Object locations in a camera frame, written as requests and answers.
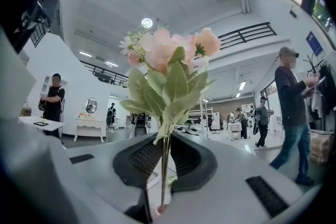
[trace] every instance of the blue sign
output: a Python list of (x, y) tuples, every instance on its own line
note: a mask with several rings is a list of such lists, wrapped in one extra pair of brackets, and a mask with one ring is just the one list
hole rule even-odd
[(306, 41), (308, 42), (310, 48), (313, 50), (315, 56), (320, 54), (320, 52), (323, 50), (321, 47), (321, 44), (316, 39), (314, 34), (310, 31), (308, 37), (306, 38)]

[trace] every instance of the round mirror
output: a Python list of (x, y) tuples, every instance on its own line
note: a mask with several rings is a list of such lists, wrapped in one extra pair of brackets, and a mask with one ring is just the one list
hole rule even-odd
[(89, 100), (86, 101), (85, 110), (89, 114), (95, 113), (97, 110), (97, 101), (94, 98), (89, 98)]

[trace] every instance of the flower bouquet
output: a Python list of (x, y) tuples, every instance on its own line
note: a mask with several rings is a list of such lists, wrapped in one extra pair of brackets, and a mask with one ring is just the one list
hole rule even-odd
[[(147, 113), (159, 123), (154, 144), (163, 139), (163, 208), (170, 135), (176, 124), (183, 124), (188, 119), (189, 109), (197, 104), (211, 83), (207, 79), (207, 57), (219, 51), (221, 42), (210, 28), (184, 38), (171, 36), (165, 28), (152, 34), (142, 27), (136, 33), (128, 32), (121, 43), (120, 47), (124, 49), (122, 53), (128, 54), (132, 66), (145, 65), (148, 68), (146, 77), (137, 68), (131, 70), (128, 88), (132, 100), (121, 101), (120, 104), (131, 113)], [(195, 61), (200, 56), (205, 56), (202, 59), (205, 65), (199, 71), (194, 71), (194, 67), (202, 62), (200, 59)]]

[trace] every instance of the blue jeans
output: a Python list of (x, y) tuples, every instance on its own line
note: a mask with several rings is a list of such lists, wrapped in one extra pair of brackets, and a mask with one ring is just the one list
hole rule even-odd
[(308, 173), (308, 158), (310, 154), (310, 129), (307, 124), (288, 127), (285, 129), (285, 141), (279, 155), (270, 163), (275, 169), (279, 169), (288, 161), (292, 149), (297, 145), (300, 154), (298, 180), (305, 180)]

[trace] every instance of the gray cap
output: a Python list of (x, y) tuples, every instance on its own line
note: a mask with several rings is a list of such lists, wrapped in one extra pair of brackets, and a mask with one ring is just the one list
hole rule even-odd
[(296, 58), (299, 57), (299, 53), (288, 48), (288, 47), (282, 47), (280, 50), (279, 50), (279, 56), (283, 55), (283, 54), (292, 54), (292, 55), (295, 55)]

